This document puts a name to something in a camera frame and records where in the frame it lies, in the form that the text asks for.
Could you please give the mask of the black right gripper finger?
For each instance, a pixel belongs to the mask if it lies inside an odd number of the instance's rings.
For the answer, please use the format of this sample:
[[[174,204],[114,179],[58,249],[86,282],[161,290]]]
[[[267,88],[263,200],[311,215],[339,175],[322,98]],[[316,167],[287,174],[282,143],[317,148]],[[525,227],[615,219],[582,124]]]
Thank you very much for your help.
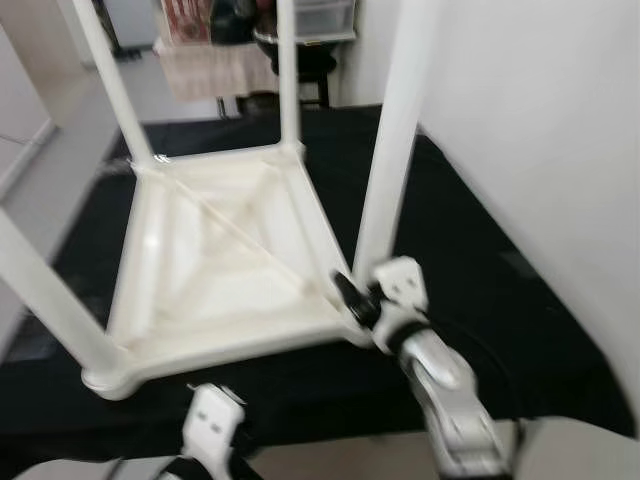
[[[342,271],[337,270],[332,271],[332,283],[335,291],[339,294],[340,301],[347,307],[347,310],[352,314],[360,314],[362,307],[364,307],[364,293],[360,291],[360,288],[353,284]]]

